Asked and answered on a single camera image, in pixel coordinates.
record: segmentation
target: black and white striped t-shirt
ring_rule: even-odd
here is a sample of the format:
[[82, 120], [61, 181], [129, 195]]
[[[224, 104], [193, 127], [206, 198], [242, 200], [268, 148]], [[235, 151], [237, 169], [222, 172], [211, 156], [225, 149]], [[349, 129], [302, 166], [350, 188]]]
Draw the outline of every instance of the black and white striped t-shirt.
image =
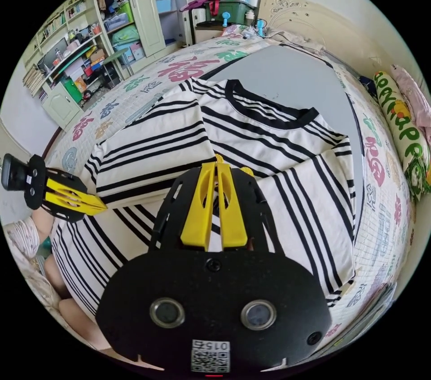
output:
[[[338, 298], [354, 276], [349, 139], [315, 109], [272, 103], [235, 80], [189, 79], [94, 148], [81, 179], [110, 209], [55, 231], [62, 276], [90, 318], [115, 271], [147, 252], [154, 218], [175, 178], [215, 160], [215, 153], [253, 170], [286, 255], [319, 279], [330, 305]], [[214, 216], [210, 251], [221, 249], [219, 226]]]

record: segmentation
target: yellow bracket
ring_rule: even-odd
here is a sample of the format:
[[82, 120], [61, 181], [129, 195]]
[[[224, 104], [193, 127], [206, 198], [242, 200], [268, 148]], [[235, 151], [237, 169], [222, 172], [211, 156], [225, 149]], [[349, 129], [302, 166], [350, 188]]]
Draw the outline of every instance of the yellow bracket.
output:
[[55, 205], [86, 215], [96, 215], [107, 209], [107, 206], [98, 196], [72, 190], [53, 179], [48, 178], [46, 187], [53, 190], [54, 193], [46, 192], [45, 200]]
[[[248, 168], [242, 168], [242, 170], [253, 175], [253, 172]], [[200, 247], [208, 251], [216, 185], [218, 185], [219, 190], [218, 200], [223, 248], [243, 247], [247, 244], [247, 233], [230, 166], [224, 163], [223, 158], [219, 156], [217, 163], [203, 163], [202, 165], [189, 214], [181, 234], [181, 242], [184, 245]]]
[[214, 201], [216, 163], [203, 163], [189, 213], [181, 233], [184, 245], [208, 251]]

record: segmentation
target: skin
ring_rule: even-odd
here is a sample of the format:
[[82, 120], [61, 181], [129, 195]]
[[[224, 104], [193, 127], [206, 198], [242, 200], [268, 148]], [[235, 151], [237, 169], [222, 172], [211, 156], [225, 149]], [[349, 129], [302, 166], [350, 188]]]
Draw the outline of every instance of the skin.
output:
[[[39, 241], [42, 244], [51, 234], [54, 217], [43, 208], [39, 208], [32, 212], [31, 218], [36, 225]], [[45, 260], [44, 269], [47, 280], [62, 298], [58, 307], [60, 314], [78, 335], [88, 341], [95, 349], [107, 356], [139, 367], [162, 370], [162, 368], [149, 365], [143, 361], [133, 362], [126, 359], [111, 348], [100, 328], [81, 310], [75, 300], [70, 296], [52, 254]]]

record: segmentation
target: wardrobe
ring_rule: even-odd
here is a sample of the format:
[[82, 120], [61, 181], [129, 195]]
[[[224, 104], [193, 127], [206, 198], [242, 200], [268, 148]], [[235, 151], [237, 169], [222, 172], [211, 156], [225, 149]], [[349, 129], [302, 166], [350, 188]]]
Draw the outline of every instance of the wardrobe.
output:
[[[187, 0], [170, 0], [169, 10], [161, 12], [156, 0], [128, 0], [128, 2], [133, 16], [133, 22], [128, 24], [136, 27], [144, 54], [143, 57], [130, 62], [133, 72], [137, 73], [185, 44], [184, 23], [179, 9], [187, 4]], [[94, 4], [98, 8], [97, 0], [94, 0]], [[108, 30], [102, 11], [98, 10], [97, 15], [102, 27], [101, 40], [107, 53], [111, 55], [116, 50], [112, 38], [118, 29]], [[130, 76], [121, 61], [117, 61], [115, 65], [124, 79]]]

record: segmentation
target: camera lens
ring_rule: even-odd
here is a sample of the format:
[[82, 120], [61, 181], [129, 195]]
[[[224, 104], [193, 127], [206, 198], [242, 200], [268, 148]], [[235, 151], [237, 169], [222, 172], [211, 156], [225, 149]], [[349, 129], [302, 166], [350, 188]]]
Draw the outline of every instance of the camera lens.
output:
[[252, 331], [269, 328], [276, 319], [277, 312], [273, 304], [264, 300], [249, 302], [241, 312], [242, 324]]
[[152, 321], [161, 328], [176, 328], [185, 320], [182, 305], [171, 298], [155, 300], [150, 307]]

